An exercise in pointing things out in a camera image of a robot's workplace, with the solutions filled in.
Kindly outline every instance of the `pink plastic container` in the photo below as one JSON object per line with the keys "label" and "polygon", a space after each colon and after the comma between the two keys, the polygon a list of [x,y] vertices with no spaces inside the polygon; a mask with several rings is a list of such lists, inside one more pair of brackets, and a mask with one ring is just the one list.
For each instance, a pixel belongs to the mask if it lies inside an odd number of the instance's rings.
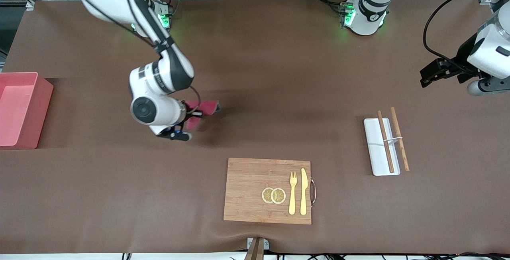
{"label": "pink plastic container", "polygon": [[37,147],[52,92],[38,73],[0,73],[0,150]]}

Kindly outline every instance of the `black round joint cap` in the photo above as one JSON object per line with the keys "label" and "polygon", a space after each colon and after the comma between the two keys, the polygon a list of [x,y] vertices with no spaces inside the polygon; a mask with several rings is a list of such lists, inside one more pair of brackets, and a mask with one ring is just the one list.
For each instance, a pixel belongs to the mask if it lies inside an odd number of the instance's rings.
{"label": "black round joint cap", "polygon": [[131,109],[135,118],[146,124],[153,122],[156,117],[156,105],[148,98],[137,98]]}

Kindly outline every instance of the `table surface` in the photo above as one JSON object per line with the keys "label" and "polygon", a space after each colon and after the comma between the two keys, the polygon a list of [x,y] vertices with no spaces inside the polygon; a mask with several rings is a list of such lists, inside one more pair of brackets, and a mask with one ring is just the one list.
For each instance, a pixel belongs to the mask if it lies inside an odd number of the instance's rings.
{"label": "table surface", "polygon": [[[423,27],[443,1],[393,0],[369,37],[317,0],[182,1],[171,34],[202,98],[223,107],[190,142],[129,113],[149,46],[80,2],[36,2],[5,71],[38,71],[55,91],[39,149],[0,152],[0,253],[212,252],[250,236],[275,252],[509,253],[510,95],[419,83],[435,58]],[[445,9],[430,46],[453,56],[490,13]],[[363,119],[392,106],[410,172],[375,177]],[[222,220],[229,157],[310,160],[313,224]]]}

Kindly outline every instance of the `cutting board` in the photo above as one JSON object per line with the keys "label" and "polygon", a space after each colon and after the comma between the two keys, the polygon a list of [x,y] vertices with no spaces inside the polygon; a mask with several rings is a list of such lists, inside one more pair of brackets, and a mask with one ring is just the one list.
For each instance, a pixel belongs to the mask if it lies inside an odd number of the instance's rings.
{"label": "cutting board", "polygon": [[[306,171],[306,215],[299,213],[301,204],[301,168]],[[296,213],[288,214],[290,203],[290,173],[297,174]],[[310,162],[299,160],[258,160],[253,158],[229,158],[226,176],[224,220],[311,224]],[[280,187],[286,193],[282,204],[268,204],[262,200],[266,187]]]}

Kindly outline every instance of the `knife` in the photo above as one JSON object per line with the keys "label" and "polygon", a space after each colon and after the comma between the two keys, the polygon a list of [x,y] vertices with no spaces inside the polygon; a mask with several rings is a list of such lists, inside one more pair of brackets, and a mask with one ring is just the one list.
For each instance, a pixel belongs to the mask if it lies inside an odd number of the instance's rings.
{"label": "knife", "polygon": [[306,215],[306,189],[308,188],[308,177],[304,168],[301,169],[301,209],[299,213]]}

